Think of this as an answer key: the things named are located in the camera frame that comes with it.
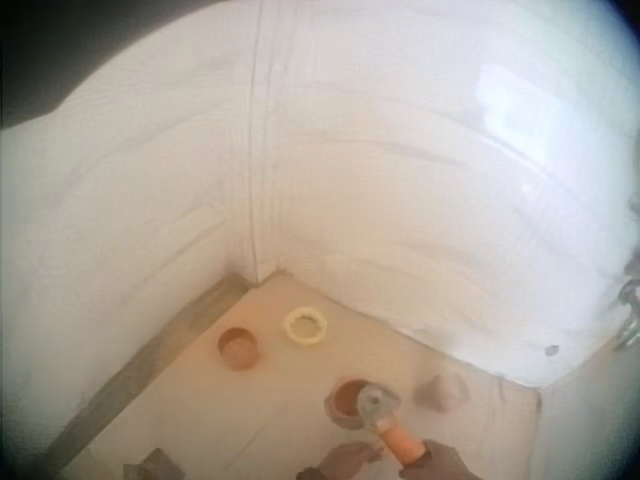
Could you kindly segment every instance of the gloved hand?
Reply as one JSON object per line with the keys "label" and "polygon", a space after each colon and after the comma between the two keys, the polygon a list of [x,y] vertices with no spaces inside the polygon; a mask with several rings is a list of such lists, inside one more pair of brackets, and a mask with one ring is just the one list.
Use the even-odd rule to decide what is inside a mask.
{"label": "gloved hand", "polygon": [[381,457],[382,449],[368,443],[345,443],[331,450],[318,470],[327,480],[350,480],[365,463],[375,462]]}
{"label": "gloved hand", "polygon": [[424,457],[400,471],[405,480],[481,480],[469,471],[455,448],[433,440],[424,444]]}

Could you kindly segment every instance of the white wall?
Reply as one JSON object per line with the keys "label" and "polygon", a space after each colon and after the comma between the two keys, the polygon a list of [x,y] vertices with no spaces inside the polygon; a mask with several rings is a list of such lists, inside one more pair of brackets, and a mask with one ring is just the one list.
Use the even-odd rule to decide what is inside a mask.
{"label": "white wall", "polygon": [[640,75],[603,5],[225,2],[3,132],[7,438],[41,450],[226,269],[525,385],[571,371],[637,241]]}
{"label": "white wall", "polygon": [[640,438],[640,349],[600,352],[541,392],[532,480],[618,478]]}
{"label": "white wall", "polygon": [[257,13],[180,19],[3,132],[2,430],[21,460],[244,256]]}
{"label": "white wall", "polygon": [[606,4],[266,5],[261,278],[529,386],[616,331],[640,75]]}

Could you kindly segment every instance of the floor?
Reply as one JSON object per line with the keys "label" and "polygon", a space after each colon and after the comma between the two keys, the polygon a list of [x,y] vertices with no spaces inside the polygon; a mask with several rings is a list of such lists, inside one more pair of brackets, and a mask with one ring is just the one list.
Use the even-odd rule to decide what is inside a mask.
{"label": "floor", "polygon": [[[281,328],[286,314],[301,306],[317,308],[329,323],[326,339],[311,347],[292,343]],[[261,360],[250,371],[230,371],[218,356],[217,339],[231,326],[244,326],[258,338]],[[416,386],[444,372],[463,377],[471,400],[448,414],[415,406]],[[325,397],[345,376],[390,386],[403,398],[404,425],[456,447],[477,475],[528,478],[536,392],[448,358],[284,274],[247,293],[60,477],[120,480],[123,464],[137,464],[159,447],[186,480],[293,479],[342,442],[373,440],[366,431],[337,427],[325,415]],[[357,479],[397,478],[397,471],[387,456]]]}

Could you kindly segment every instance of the orange grinder handle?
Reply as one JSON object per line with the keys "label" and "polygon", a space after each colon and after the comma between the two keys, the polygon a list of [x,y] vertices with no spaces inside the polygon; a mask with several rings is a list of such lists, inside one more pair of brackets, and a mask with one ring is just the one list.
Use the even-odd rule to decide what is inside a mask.
{"label": "orange grinder handle", "polygon": [[397,421],[392,422],[388,428],[378,428],[377,433],[393,456],[405,467],[420,460],[427,453],[422,440],[416,439]]}

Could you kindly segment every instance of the roll of tape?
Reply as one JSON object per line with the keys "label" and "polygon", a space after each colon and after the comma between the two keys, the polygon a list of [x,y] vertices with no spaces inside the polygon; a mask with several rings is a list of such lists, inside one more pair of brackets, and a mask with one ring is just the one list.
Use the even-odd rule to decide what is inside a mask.
{"label": "roll of tape", "polygon": [[[313,322],[317,331],[310,336],[296,333],[294,323],[300,320]],[[302,307],[291,312],[285,317],[283,327],[287,336],[298,345],[314,345],[327,335],[327,320],[318,310],[311,307]]]}

